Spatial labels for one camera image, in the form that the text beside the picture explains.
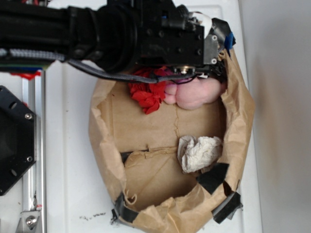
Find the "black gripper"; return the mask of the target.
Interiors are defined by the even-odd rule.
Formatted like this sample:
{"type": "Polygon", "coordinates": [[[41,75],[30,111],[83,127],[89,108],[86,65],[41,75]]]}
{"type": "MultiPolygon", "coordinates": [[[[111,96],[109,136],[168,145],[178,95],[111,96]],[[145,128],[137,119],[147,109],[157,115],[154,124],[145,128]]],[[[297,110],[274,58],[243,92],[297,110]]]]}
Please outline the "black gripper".
{"type": "Polygon", "coordinates": [[[230,49],[226,21],[176,7],[171,0],[139,0],[136,6],[141,10],[138,64],[227,80],[225,65],[218,60],[221,51],[230,49]]]}

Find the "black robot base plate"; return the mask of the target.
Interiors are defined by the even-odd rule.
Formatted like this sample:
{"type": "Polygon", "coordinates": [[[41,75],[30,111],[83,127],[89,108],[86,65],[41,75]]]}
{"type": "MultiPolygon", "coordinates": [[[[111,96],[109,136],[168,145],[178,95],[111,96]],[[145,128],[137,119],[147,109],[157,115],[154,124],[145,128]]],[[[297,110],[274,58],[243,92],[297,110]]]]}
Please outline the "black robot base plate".
{"type": "Polygon", "coordinates": [[[35,163],[36,115],[5,86],[0,87],[0,195],[35,163]]]}

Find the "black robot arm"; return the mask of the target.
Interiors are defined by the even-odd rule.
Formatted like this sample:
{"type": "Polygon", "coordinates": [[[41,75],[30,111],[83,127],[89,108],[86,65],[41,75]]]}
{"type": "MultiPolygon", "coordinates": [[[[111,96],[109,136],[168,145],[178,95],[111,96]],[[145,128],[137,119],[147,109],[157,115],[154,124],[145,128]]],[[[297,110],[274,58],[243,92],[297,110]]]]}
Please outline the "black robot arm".
{"type": "Polygon", "coordinates": [[[224,81],[218,55],[234,44],[226,21],[171,0],[109,0],[98,10],[0,3],[0,69],[11,74],[35,74],[60,61],[101,79],[131,83],[162,81],[126,75],[134,65],[166,66],[173,74],[165,80],[205,74],[224,81]]]}

